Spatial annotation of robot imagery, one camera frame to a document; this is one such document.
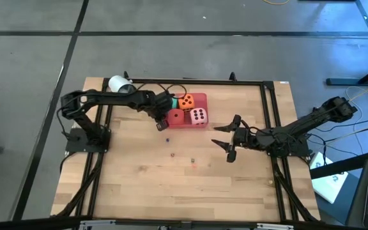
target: red container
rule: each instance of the red container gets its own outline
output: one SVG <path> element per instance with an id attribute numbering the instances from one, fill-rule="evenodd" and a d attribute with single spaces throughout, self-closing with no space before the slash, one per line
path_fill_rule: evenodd
<path id="1" fill-rule="evenodd" d="M 194 108 L 203 108 L 207 113 L 207 122 L 200 125 L 193 125 L 191 124 L 191 115 L 190 113 L 184 114 L 184 123 L 182 124 L 170 124 L 170 121 L 173 122 L 175 112 L 174 110 L 171 110 L 167 115 L 167 121 L 169 122 L 169 128 L 205 128 L 207 127 L 208 122 L 210 121 L 210 114 L 208 112 L 208 104 L 207 104 L 207 95 L 205 93 L 190 93 L 194 97 Z M 183 93 L 177 93 L 175 97 L 181 97 L 183 96 Z"/>

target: red die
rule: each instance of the red die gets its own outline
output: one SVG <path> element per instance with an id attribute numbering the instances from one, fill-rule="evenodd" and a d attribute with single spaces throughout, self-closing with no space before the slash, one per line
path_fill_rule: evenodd
<path id="1" fill-rule="evenodd" d="M 171 109 L 167 114 L 167 121 L 170 125 L 184 124 L 184 111 L 181 109 Z"/>
<path id="2" fill-rule="evenodd" d="M 191 115 L 191 124 L 193 125 L 200 125 L 207 123 L 207 112 L 203 108 L 195 108 L 192 109 L 190 112 Z"/>

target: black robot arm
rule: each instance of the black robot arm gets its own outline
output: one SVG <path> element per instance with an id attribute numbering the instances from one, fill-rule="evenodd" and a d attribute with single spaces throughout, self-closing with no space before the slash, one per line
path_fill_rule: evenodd
<path id="1" fill-rule="evenodd" d="M 350 119 L 357 109 L 351 106 L 345 98 L 335 97 L 327 100 L 319 108 L 296 121 L 275 128 L 258 129 L 249 127 L 241 116 L 235 115 L 228 126 L 215 127 L 222 132 L 233 132 L 231 142 L 212 140 L 228 153 L 227 161 L 234 162 L 235 147 L 251 150 L 267 151 L 275 157 L 309 156 L 306 133 L 327 121 L 343 122 Z"/>
<path id="2" fill-rule="evenodd" d="M 127 106 L 137 112 L 147 112 L 162 131 L 169 124 L 165 120 L 171 110 L 174 94 L 168 91 L 155 94 L 149 90 L 136 90 L 131 93 L 99 92 L 94 89 L 74 91 L 61 97 L 62 116 L 74 120 L 80 128 L 71 129 L 67 151 L 105 152 L 109 145 L 110 130 L 93 123 L 86 113 L 96 105 Z"/>

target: white cylinder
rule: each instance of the white cylinder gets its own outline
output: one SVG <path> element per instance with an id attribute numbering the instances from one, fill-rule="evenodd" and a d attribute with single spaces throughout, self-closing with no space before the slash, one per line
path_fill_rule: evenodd
<path id="1" fill-rule="evenodd" d="M 115 75 L 110 78 L 109 88 L 115 93 L 129 93 L 132 90 L 135 90 L 135 87 L 129 80 L 119 75 Z"/>

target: pink die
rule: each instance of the pink die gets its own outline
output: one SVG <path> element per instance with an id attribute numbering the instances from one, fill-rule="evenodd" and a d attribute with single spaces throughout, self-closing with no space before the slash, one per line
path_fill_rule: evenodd
<path id="1" fill-rule="evenodd" d="M 190 112 L 191 115 L 191 124 L 193 125 L 202 125 L 207 123 L 207 112 L 203 108 L 195 108 Z"/>

